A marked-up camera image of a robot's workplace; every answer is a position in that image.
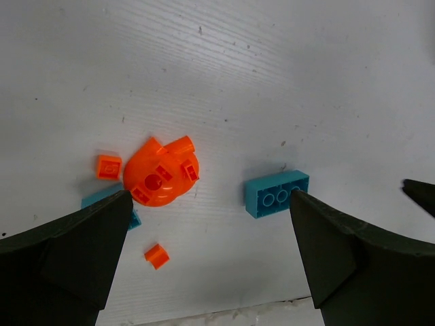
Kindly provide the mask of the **orange round lego piece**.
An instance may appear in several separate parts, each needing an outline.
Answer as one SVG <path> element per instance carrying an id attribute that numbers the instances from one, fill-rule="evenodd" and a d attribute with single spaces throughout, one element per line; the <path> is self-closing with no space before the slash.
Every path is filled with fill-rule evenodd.
<path id="1" fill-rule="evenodd" d="M 199 180 L 194 152 L 194 143 L 187 136 L 165 146 L 149 138 L 124 168 L 124 189 L 143 206 L 168 205 Z"/>

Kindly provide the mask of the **teal small lego brick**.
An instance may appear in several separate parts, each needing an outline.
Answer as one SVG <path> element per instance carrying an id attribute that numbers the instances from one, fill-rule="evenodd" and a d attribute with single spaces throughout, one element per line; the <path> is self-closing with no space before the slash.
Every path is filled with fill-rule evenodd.
<path id="1" fill-rule="evenodd" d="M 82 198 L 81 201 L 81 209 L 84 209 L 108 196 L 114 195 L 116 192 L 123 190 L 123 184 L 117 183 L 115 185 L 112 185 L 110 187 L 106 187 L 105 189 L 99 190 L 85 198 Z M 134 228 L 137 228 L 141 225 L 141 220 L 136 212 L 135 209 L 132 210 L 131 216 L 130 216 L 130 223 L 128 230 L 132 230 Z"/>

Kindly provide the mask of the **teal long lego brick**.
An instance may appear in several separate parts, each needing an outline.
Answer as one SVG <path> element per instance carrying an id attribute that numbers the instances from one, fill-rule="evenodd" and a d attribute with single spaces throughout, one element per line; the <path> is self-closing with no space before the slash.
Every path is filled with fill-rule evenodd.
<path id="1" fill-rule="evenodd" d="M 293 190 L 308 192 L 309 176 L 289 170 L 244 182 L 245 210 L 259 219 L 290 208 Z"/>

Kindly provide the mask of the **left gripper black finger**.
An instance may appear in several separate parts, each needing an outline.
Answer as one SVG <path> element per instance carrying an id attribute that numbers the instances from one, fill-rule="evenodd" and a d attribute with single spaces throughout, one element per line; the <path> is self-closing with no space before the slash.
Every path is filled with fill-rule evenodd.
<path id="1" fill-rule="evenodd" d="M 342 213 L 300 190 L 290 215 L 325 325 L 433 325 L 434 245 Z"/>
<path id="2" fill-rule="evenodd" d="M 132 211 L 130 192 L 119 191 L 1 239 L 1 324 L 95 325 Z"/>

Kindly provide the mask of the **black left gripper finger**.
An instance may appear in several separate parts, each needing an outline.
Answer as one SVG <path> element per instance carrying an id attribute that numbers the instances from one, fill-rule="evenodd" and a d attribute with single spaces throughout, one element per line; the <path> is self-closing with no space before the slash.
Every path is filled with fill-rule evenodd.
<path id="1" fill-rule="evenodd" d="M 429 215 L 435 217 L 435 185 L 404 179 L 402 182 L 402 191 Z"/>

